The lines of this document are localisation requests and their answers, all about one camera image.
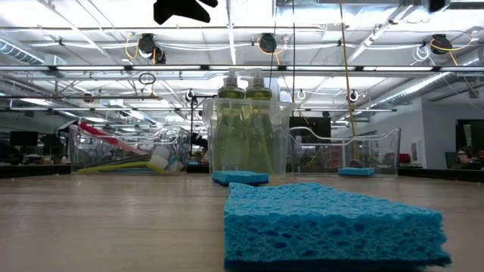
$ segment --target dish soap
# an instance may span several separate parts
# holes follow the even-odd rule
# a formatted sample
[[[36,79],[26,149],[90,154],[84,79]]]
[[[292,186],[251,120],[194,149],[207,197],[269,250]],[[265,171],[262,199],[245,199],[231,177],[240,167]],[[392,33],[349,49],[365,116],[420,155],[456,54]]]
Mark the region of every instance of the dish soap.
[[[244,120],[242,104],[236,100],[245,98],[245,92],[237,86],[235,70],[228,71],[224,86],[219,89],[217,104],[217,132],[213,139],[213,171],[244,170]]]
[[[257,71],[253,83],[246,91],[247,100],[254,100],[245,116],[246,121],[246,163],[249,171],[273,174],[276,169],[276,139],[269,115],[272,91],[264,86],[262,71]]]

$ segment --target cable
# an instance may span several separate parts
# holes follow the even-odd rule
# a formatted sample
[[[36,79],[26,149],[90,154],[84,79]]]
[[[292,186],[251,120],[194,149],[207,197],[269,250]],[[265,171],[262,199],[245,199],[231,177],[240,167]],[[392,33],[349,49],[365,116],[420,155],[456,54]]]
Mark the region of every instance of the cable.
[[[129,42],[129,37],[131,37],[131,33],[128,33],[128,39],[126,40],[126,46],[125,46],[125,52],[126,52],[126,56],[128,56],[130,59],[134,60],[137,56],[138,56],[138,49],[139,49],[139,39],[138,41],[136,42],[136,54],[135,56],[133,57],[132,55],[129,54],[128,52],[128,42]]]

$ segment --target exposed ductwork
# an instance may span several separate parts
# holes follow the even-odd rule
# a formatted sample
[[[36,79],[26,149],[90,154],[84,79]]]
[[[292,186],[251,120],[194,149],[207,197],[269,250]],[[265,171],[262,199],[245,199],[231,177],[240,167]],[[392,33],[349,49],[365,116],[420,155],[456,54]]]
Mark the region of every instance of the exposed ductwork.
[[[484,46],[465,54],[459,58],[460,66],[483,66],[484,65]],[[458,74],[453,72],[439,73],[422,79],[413,79],[387,93],[387,96],[372,102],[371,105],[363,107],[378,108],[387,104],[402,104],[416,97],[435,91],[438,88],[453,84],[458,81]]]
[[[43,56],[29,52],[25,47],[2,34],[0,34],[0,53],[6,54],[30,65],[42,65],[45,62]]]

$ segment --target white wall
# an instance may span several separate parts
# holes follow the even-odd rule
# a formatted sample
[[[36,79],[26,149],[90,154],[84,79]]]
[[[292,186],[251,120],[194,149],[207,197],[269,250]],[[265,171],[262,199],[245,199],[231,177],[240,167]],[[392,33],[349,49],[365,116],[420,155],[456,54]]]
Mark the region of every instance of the white wall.
[[[411,144],[420,141],[420,161],[426,167],[426,150],[424,148],[424,120],[422,116],[421,99],[415,99],[410,105],[398,106],[395,113],[377,113],[371,117],[369,123],[358,123],[356,134],[377,131],[378,134],[387,133],[394,128],[402,129],[400,153],[411,154]],[[351,137],[350,128],[337,129],[331,132],[331,137]]]
[[[445,152],[455,152],[455,126],[459,119],[484,119],[484,107],[469,104],[424,102],[423,127],[427,168],[447,169]]]

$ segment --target red item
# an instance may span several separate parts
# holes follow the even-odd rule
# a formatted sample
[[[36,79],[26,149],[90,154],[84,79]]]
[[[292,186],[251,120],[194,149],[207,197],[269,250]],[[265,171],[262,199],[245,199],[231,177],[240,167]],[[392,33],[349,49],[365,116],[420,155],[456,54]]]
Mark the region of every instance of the red item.
[[[142,150],[137,150],[136,148],[130,146],[129,144],[119,140],[119,139],[116,139],[116,138],[113,138],[113,137],[99,137],[99,136],[110,136],[110,134],[100,130],[100,129],[96,129],[96,128],[93,128],[91,126],[88,126],[88,123],[86,121],[82,121],[81,124],[79,125],[79,127],[83,130],[83,131],[87,131],[89,134],[91,134],[92,136],[94,136],[95,138],[101,140],[101,141],[104,141],[108,144],[112,144],[114,146],[117,146],[117,147],[121,147],[123,148],[124,150],[127,150],[127,151],[131,151],[133,153],[136,153],[138,155],[146,155],[147,153],[142,151]]]

